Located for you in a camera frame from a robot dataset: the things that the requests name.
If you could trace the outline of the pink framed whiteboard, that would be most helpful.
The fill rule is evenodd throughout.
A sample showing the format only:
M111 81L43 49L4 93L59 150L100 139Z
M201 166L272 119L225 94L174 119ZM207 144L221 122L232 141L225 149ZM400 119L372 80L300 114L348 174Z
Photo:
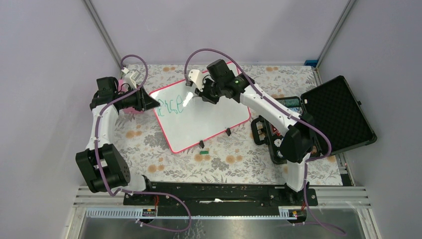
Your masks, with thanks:
M247 106L226 97L221 97L216 105L204 102L194 89L181 80L150 93L160 103L153 111L173 153L225 133L251 118Z

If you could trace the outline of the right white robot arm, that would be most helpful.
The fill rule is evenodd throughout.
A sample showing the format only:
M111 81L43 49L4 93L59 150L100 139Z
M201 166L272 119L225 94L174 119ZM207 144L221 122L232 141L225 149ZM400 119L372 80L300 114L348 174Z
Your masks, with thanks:
M305 163L310 158L315 137L311 129L313 117L288 109L244 72L234 74L222 59L209 64L207 71L205 74L200 70L190 70L186 74L203 101L216 105L221 97L232 99L254 110L280 133L282 139L277 150L289 169L286 179L289 189L285 197L288 203L298 205L305 199Z

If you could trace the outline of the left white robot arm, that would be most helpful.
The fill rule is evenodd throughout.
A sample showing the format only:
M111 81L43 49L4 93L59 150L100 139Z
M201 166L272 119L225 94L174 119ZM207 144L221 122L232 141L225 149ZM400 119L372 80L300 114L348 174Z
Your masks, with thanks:
M76 164L93 193L128 186L131 180L129 167L112 139L119 112L127 108L147 111L160 106L143 87L119 92L115 77L99 78L97 86L90 103L93 114L90 140L86 149L76 154Z

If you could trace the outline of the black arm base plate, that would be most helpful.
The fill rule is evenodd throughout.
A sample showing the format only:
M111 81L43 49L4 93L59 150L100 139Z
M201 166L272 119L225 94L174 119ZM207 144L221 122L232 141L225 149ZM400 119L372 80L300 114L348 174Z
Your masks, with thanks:
M285 185L149 182L145 195L126 194L125 206L151 206L159 216L277 216L279 207L317 206L316 191Z

